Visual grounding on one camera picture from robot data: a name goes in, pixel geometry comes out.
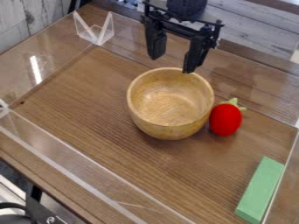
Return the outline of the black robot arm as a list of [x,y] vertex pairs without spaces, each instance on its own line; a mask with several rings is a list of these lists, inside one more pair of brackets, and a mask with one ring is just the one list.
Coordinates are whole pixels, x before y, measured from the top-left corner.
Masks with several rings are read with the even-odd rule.
[[219,45],[224,23],[205,12],[208,0],[144,0],[144,37],[152,60],[165,54],[166,33],[191,41],[181,72],[189,74],[201,66],[209,49]]

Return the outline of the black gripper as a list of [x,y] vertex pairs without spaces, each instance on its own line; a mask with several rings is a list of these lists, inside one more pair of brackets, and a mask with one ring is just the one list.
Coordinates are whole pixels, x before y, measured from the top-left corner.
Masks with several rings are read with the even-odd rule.
[[208,0],[142,0],[142,4],[144,16],[150,18],[144,21],[149,58],[156,60],[165,52],[166,35],[161,28],[162,24],[169,32],[187,39],[191,38],[181,72],[192,73],[196,67],[201,66],[209,48],[219,46],[223,20],[207,12]]

